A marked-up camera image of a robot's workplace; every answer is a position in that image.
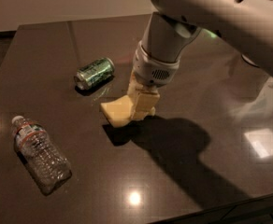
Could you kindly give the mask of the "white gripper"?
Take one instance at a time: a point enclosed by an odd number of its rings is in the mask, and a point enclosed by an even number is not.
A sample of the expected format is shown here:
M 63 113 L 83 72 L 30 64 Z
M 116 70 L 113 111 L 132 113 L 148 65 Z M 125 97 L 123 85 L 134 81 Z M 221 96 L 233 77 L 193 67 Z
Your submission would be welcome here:
M 161 61 L 151 57 L 142 42 L 137 44 L 127 90 L 133 103 L 131 120 L 143 120 L 148 115 L 153 115 L 155 105 L 160 99 L 156 87 L 140 88 L 139 83 L 146 86 L 164 86 L 172 81 L 179 67 L 180 58 L 174 62 Z

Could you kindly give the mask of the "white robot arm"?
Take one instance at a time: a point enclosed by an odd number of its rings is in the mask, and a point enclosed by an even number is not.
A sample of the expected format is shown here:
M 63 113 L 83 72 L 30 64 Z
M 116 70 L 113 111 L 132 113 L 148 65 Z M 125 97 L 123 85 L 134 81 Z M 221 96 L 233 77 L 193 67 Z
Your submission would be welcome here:
M 128 95 L 130 119 L 142 120 L 169 83 L 183 49 L 204 28 L 273 76 L 273 0 L 151 0 L 151 14 L 138 43 Z

